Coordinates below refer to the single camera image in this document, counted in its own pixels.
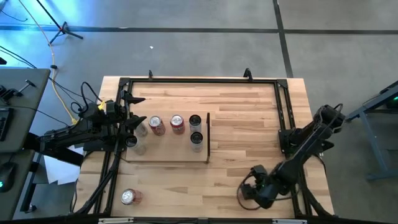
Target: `concrete floor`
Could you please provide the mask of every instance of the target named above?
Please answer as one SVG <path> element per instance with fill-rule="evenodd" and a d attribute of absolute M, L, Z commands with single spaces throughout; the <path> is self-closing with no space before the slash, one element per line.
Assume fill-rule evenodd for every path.
<path fill-rule="evenodd" d="M 52 25 L 35 1 L 24 2 L 41 24 Z M 286 29 L 398 29 L 395 0 L 280 0 L 279 4 Z M 277 28 L 272 0 L 120 0 L 117 4 L 112 0 L 69 0 L 47 1 L 45 5 L 58 21 L 71 26 Z M 9 1 L 4 11 L 29 18 L 15 0 Z M 30 18 L 25 23 L 33 24 Z M 1 24 L 22 23 L 0 14 Z M 79 90 L 82 81 L 99 91 L 104 75 L 147 75 L 149 69 L 154 75 L 240 77 L 249 67 L 255 77 L 286 77 L 278 34 L 79 34 L 85 39 L 63 36 L 54 45 L 60 68 L 57 81 L 73 91 Z M 344 103 L 343 112 L 349 113 L 397 80 L 396 35 L 287 34 L 286 39 L 294 77 L 305 79 L 313 113 L 321 105 L 337 103 Z M 40 32 L 0 30 L 0 45 L 37 67 L 51 64 L 50 50 Z M 4 58 L 10 66 L 24 66 Z M 63 97 L 69 105 L 70 99 Z M 70 120 L 50 86 L 39 109 L 65 122 Z M 377 135 L 396 133 L 397 123 L 391 117 L 371 121 Z M 31 131 L 42 134 L 60 127 L 37 114 Z M 381 144 L 389 139 L 394 138 L 385 137 Z M 335 147 L 325 153 L 325 162 L 336 214 L 397 223 L 398 180 L 364 179 L 378 167 L 361 123 L 347 124 L 332 141 Z M 16 212 L 14 218 L 66 214 L 72 192 L 72 184 L 39 186 L 33 199 L 38 210 Z"/>

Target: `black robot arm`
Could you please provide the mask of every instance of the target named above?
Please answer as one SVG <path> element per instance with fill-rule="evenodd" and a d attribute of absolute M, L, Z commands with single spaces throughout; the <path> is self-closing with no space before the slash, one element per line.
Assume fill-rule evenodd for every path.
<path fill-rule="evenodd" d="M 126 102 L 124 106 L 109 100 L 100 107 L 95 103 L 88 103 L 80 108 L 77 124 L 47 131 L 39 137 L 39 152 L 80 166 L 83 156 L 69 150 L 71 145 L 85 143 L 85 151 L 114 151 L 116 142 L 124 142 L 146 119 L 146 116 L 138 117 L 129 111 L 130 103 L 140 103 L 145 98 L 135 98 L 125 90 L 121 92 L 121 96 Z M 123 149 L 126 149 L 125 144 L 119 144 L 116 152 Z"/>
<path fill-rule="evenodd" d="M 302 129 L 294 129 L 284 136 L 281 144 L 295 148 L 295 153 L 286 161 L 277 164 L 270 174 L 267 174 L 262 165 L 253 167 L 249 175 L 254 176 L 256 184 L 249 187 L 243 183 L 241 190 L 244 198 L 254 199 L 262 208 L 270 208 L 278 194 L 287 195 L 291 186 L 297 183 L 299 168 L 305 161 L 312 155 L 333 147 L 333 143 L 326 139 L 341 131 L 345 120 L 345 116 L 340 113 L 341 108 L 342 105 L 335 108 L 329 105 L 322 106 L 310 124 Z"/>

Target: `wood grain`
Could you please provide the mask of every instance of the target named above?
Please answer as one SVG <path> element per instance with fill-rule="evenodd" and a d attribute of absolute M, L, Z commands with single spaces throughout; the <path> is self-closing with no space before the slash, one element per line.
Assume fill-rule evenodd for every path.
<path fill-rule="evenodd" d="M 119 78 L 104 77 L 99 97 L 114 100 Z M 304 81 L 298 78 L 288 79 L 288 84 L 296 125 L 305 126 L 311 122 L 312 116 Z M 211 157 L 209 164 L 121 161 L 113 216 L 294 216 L 291 200 L 278 201 L 270 209 L 256 211 L 246 211 L 236 201 L 236 188 L 252 166 L 262 164 L 270 171 L 284 160 L 277 140 L 279 120 L 272 85 L 135 83 L 133 94 L 147 98 L 145 102 L 132 107 L 133 112 L 138 115 L 146 111 L 165 114 L 176 111 L 184 114 L 210 112 Z M 281 98 L 286 127 L 290 128 L 283 92 Z M 129 154 L 131 152 L 127 150 L 127 159 L 130 159 Z M 94 152 L 83 164 L 78 182 L 78 192 L 83 196 L 78 197 L 78 205 L 84 204 L 87 195 L 92 193 L 98 183 L 102 159 L 103 152 Z M 311 158 L 304 169 L 309 189 L 324 208 L 333 213 L 322 165 Z M 141 204 L 121 203 L 121 192 L 127 188 L 140 190 L 144 194 Z M 247 207 L 257 206 L 253 201 L 243 201 L 243 204 Z"/>

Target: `bolt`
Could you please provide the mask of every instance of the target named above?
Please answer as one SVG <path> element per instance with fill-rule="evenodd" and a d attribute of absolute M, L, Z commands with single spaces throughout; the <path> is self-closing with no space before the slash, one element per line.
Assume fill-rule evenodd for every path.
<path fill-rule="evenodd" d="M 25 80 L 25 82 L 27 82 L 26 85 L 24 85 L 24 87 L 22 87 L 20 90 L 18 90 L 18 92 L 15 93 L 16 96 L 21 96 L 22 91 L 24 91 L 28 86 L 36 87 L 36 85 L 29 80 Z"/>

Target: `wooden board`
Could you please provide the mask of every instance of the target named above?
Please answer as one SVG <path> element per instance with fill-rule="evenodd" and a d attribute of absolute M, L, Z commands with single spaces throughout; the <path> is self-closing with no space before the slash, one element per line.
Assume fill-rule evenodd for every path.
<path fill-rule="evenodd" d="M 207 160 L 207 125 L 205 111 L 159 111 L 151 105 L 153 99 L 149 98 L 142 103 L 132 105 L 130 110 L 138 116 L 147 116 L 143 125 L 148 129 L 148 135 L 139 138 L 147 148 L 143 155 L 137 155 L 133 150 L 127 149 L 127 161 L 183 161 L 183 162 L 205 162 Z M 183 134 L 174 134 L 170 125 L 170 118 L 179 114 L 185 120 L 185 132 Z M 194 152 L 191 147 L 189 128 L 189 117 L 197 114 L 201 117 L 201 133 L 203 135 L 202 148 L 200 152 Z M 155 135 L 149 127 L 149 119 L 151 116 L 159 116 L 162 118 L 166 127 L 166 132 L 162 136 Z"/>
<path fill-rule="evenodd" d="M 115 98 L 119 78 L 104 77 L 99 94 L 102 99 Z M 288 83 L 296 125 L 303 127 L 312 120 L 304 82 L 302 79 L 288 79 Z M 147 107 L 157 111 L 209 111 L 211 157 L 209 164 L 121 161 L 113 216 L 294 216 L 291 200 L 278 201 L 270 209 L 256 211 L 244 210 L 236 201 L 236 188 L 252 166 L 262 164 L 270 171 L 284 160 L 277 140 L 279 120 L 272 85 L 135 83 L 133 93 L 138 97 L 146 97 Z M 281 98 L 285 105 L 283 91 Z M 78 194 L 82 194 L 82 197 L 78 196 L 78 205 L 82 205 L 87 195 L 94 190 L 97 182 L 92 180 L 90 185 L 87 183 L 93 175 L 99 177 L 102 159 L 103 152 L 94 152 L 83 164 L 78 183 Z M 322 165 L 311 158 L 305 164 L 304 171 L 308 188 L 324 208 L 333 213 Z M 126 188 L 144 193 L 140 205 L 126 206 L 121 203 L 120 194 Z M 243 204 L 247 207 L 257 206 L 252 201 L 244 201 Z"/>

